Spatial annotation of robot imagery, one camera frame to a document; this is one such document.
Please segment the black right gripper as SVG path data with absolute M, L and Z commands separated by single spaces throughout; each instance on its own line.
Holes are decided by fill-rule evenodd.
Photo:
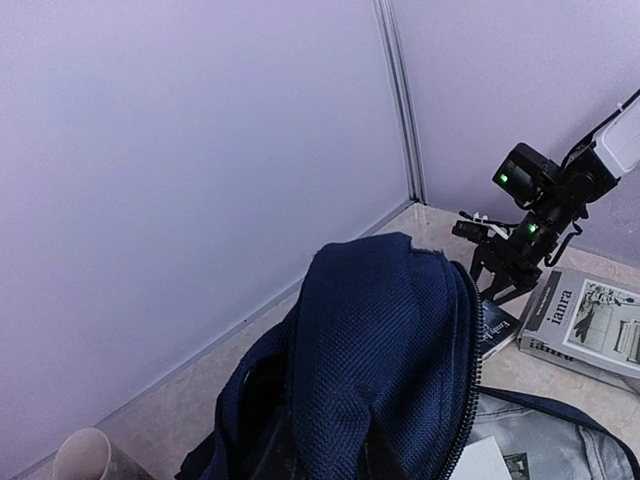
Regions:
M 476 284 L 484 273 L 494 274 L 489 300 L 505 304 L 527 294 L 542 275 L 539 267 L 550 251 L 550 231 L 543 227 L 516 229 L 511 236 L 488 227 L 488 237 L 474 250 L 470 275 Z

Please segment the navy blue student backpack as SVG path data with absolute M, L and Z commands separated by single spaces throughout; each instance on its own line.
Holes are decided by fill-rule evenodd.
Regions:
M 632 450 L 583 411 L 483 386 L 482 324 L 464 267 L 406 234 L 324 246 L 178 477 L 449 479 L 486 437 L 533 479 L 638 477 Z

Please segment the white barcode booklet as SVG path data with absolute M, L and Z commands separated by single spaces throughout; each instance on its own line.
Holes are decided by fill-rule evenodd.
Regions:
M 467 445 L 450 480 L 511 480 L 506 462 L 493 436 Z

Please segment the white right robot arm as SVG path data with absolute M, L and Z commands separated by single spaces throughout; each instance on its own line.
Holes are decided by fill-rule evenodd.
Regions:
M 532 291 L 582 234 L 589 204 L 615 188 L 639 164 L 639 96 L 633 94 L 579 140 L 556 164 L 520 142 L 492 177 L 525 211 L 519 223 L 460 214 L 454 235 L 475 244 L 470 274 L 493 278 L 484 300 L 502 305 Z

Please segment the dark blue cover book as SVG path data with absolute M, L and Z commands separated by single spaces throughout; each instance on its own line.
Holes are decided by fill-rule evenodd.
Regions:
M 522 321 L 489 300 L 485 300 L 482 307 L 483 327 L 479 350 L 481 359 L 486 361 L 517 337 Z

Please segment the grey ianra book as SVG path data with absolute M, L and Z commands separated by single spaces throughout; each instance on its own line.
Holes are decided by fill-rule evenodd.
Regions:
M 639 392 L 639 288 L 569 268 L 531 296 L 521 352 L 614 387 Z

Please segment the white floral paper cup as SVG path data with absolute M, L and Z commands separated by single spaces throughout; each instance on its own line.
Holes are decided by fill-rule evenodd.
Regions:
M 105 479 L 112 457 L 107 436 L 99 429 L 74 432 L 59 448 L 53 463 L 53 478 L 61 480 Z

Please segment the right aluminium frame post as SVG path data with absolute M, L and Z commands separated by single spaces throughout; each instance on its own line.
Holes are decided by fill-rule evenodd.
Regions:
M 386 57 L 399 123 L 409 199 L 414 203 L 427 204 L 427 189 L 415 109 L 393 2 L 374 0 L 372 4 Z

